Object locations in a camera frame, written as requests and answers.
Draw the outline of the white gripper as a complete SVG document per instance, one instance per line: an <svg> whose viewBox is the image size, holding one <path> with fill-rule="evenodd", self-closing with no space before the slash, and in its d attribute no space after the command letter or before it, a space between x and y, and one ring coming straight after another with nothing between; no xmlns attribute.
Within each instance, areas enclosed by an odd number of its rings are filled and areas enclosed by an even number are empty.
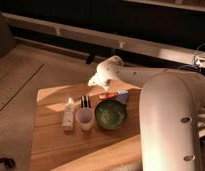
<svg viewBox="0 0 205 171"><path fill-rule="evenodd" d="M89 86L100 86L104 90L109 88L109 83L110 79L101 73L95 73L88 81Z"/></svg>

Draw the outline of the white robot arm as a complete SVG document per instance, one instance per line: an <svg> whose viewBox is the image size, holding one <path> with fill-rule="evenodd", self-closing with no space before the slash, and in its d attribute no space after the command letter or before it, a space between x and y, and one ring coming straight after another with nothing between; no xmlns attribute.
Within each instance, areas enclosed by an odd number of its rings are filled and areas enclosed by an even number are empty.
<svg viewBox="0 0 205 171"><path fill-rule="evenodd" d="M203 171L198 114L205 76L168 68L126 67L118 56L98 64L90 86L121 80L141 87L139 118L143 171Z"/></svg>

